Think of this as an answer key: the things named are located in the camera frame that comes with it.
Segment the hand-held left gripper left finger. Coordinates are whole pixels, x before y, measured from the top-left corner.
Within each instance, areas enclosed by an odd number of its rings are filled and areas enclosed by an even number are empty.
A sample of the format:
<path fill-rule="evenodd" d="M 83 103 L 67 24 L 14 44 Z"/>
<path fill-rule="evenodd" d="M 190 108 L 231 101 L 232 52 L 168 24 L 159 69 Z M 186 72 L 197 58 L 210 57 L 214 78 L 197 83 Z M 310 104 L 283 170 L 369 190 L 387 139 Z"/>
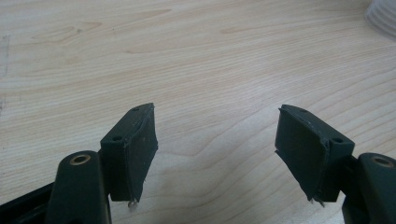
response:
<path fill-rule="evenodd" d="M 154 103 L 130 109 L 100 141 L 106 191 L 113 202 L 139 202 L 158 150 Z"/>

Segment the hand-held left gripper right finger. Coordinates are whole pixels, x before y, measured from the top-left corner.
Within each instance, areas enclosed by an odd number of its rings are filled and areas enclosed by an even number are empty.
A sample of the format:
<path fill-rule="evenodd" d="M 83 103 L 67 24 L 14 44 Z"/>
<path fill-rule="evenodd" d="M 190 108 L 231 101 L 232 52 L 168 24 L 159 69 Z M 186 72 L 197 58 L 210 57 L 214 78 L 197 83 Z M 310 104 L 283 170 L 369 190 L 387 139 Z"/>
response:
<path fill-rule="evenodd" d="M 286 163 L 309 201 L 334 202 L 341 191 L 343 165 L 355 143 L 311 112 L 279 108 L 276 154 Z"/>

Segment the stack of clear plastic cups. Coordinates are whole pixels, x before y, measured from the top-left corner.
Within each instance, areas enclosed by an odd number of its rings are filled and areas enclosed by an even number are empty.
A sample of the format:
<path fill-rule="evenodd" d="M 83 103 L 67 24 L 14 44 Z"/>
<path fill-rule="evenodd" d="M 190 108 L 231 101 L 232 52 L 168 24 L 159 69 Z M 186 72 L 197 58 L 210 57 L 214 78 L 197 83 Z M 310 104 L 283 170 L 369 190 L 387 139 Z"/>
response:
<path fill-rule="evenodd" d="M 364 19 L 381 35 L 396 41 L 396 0 L 372 0 Z"/>

